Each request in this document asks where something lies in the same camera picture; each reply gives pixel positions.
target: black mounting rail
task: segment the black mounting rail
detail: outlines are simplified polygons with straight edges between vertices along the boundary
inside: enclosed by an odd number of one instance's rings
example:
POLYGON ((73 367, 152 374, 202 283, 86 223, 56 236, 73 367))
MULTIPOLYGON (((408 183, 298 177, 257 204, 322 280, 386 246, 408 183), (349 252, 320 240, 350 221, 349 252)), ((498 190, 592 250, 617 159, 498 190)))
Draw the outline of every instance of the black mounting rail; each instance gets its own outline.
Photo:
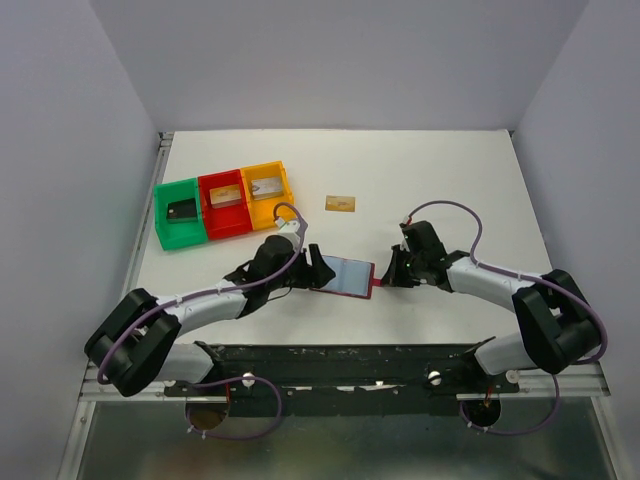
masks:
MULTIPOLYGON (((470 369, 468 358, 477 344, 201 346, 214 361, 203 383, 246 373, 266 378, 281 393, 283 415, 454 416, 457 394, 484 394, 490 385, 497 393, 518 392, 518 386, 504 375, 489 377, 470 369), (431 384, 432 372, 440 373, 439 385, 431 384)), ((237 383, 231 389, 233 416, 273 416, 276 399, 269 387, 256 382, 249 388, 237 383)), ((178 382, 165 388, 165 395, 224 396, 225 389, 178 382)))

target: green bin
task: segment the green bin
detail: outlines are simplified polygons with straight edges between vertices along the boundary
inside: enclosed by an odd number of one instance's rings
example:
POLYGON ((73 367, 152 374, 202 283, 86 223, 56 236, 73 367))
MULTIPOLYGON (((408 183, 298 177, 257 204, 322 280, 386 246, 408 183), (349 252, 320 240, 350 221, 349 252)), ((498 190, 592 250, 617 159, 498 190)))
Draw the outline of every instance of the green bin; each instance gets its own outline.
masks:
POLYGON ((198 192, 198 179, 190 178, 179 182, 163 183, 153 189, 155 204, 156 233, 164 250, 176 250, 206 243, 209 239, 202 221, 202 208, 198 192), (198 210, 197 222, 169 223, 167 208, 170 203, 195 198, 198 210))

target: screw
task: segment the screw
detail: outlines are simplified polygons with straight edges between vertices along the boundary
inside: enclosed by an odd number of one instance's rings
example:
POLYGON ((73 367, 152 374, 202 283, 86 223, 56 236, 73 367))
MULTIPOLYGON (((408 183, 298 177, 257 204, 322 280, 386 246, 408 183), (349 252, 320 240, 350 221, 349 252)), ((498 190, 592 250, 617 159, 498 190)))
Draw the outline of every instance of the screw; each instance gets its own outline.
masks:
POLYGON ((438 372, 437 370, 433 370, 432 372, 429 372, 427 379, 429 380, 429 383, 435 387, 437 387, 442 383, 442 376, 440 375, 440 372, 438 372))
POLYGON ((508 370, 506 377, 507 382, 514 385, 520 381, 520 373, 517 370, 508 370))

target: yellow bin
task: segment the yellow bin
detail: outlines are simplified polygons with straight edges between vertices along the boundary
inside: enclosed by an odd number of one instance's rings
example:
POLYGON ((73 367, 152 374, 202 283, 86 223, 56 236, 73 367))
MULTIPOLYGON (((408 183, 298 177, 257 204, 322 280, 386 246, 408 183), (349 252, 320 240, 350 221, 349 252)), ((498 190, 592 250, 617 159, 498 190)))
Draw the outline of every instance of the yellow bin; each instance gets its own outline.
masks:
MULTIPOLYGON (((263 163, 262 165, 254 165, 253 167, 241 168, 242 181, 244 182, 245 192, 247 192, 247 206, 251 215, 251 224, 254 230, 263 230, 265 228, 275 227, 273 222, 273 207, 279 202, 289 202, 293 205, 293 193, 287 181, 287 172, 284 170, 281 161, 272 163, 263 163), (260 178, 280 177, 282 181, 282 195, 271 198, 255 200, 251 194, 251 182, 260 178)), ((285 220, 295 218, 295 213, 286 207, 278 209, 278 215, 285 220)))

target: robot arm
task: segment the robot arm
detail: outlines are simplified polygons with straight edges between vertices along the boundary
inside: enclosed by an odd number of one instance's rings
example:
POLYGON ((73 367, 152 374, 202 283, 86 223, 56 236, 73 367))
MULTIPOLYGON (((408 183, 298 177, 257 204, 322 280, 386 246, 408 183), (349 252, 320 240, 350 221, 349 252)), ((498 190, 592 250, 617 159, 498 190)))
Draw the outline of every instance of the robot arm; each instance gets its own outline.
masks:
POLYGON ((208 290, 165 297, 143 288, 129 292, 86 343, 85 354, 125 397, 154 380, 204 379, 214 365, 209 350, 174 345, 180 335, 248 315, 279 288, 321 288, 335 277, 315 244, 307 263, 302 219, 277 223, 278 235, 267 237, 253 260, 208 290))
POLYGON ((391 265, 381 285, 412 288, 424 283, 473 295, 516 314, 519 332, 483 342, 473 352, 470 361, 485 374, 525 368, 559 373, 600 345, 600 333, 586 310, 528 280, 552 283, 584 301, 568 273, 554 270, 512 278, 497 273, 500 268, 478 266, 466 252, 448 254, 429 222, 401 224, 401 229, 404 242, 392 247, 391 265))

